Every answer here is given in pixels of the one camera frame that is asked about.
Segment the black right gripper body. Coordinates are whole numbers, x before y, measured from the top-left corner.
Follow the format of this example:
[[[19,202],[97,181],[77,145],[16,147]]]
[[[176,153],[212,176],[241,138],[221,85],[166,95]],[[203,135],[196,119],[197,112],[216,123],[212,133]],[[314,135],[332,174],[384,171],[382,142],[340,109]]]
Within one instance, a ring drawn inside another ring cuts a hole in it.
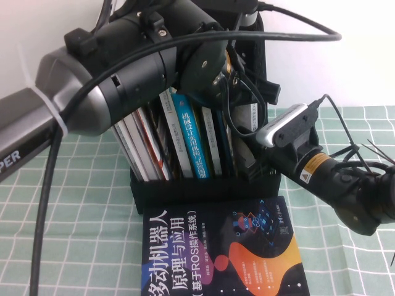
[[[284,147],[262,146],[260,164],[265,171],[275,170],[297,182],[298,154],[293,144]]]

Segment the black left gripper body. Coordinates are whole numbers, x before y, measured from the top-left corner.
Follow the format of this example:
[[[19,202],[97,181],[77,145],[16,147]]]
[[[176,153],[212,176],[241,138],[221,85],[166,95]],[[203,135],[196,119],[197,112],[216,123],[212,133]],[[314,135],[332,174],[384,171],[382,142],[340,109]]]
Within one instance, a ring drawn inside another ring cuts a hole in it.
[[[244,70],[244,76],[241,77],[239,72],[233,71],[229,73],[219,73],[215,78],[215,106],[222,106],[222,92],[220,82],[227,81],[229,85],[230,105],[244,105],[251,102],[257,102],[253,90],[247,85],[247,79],[255,86],[254,91],[259,93],[264,102],[267,104],[277,105],[280,95],[281,86],[276,83],[269,82],[265,76],[255,73],[250,69]]]

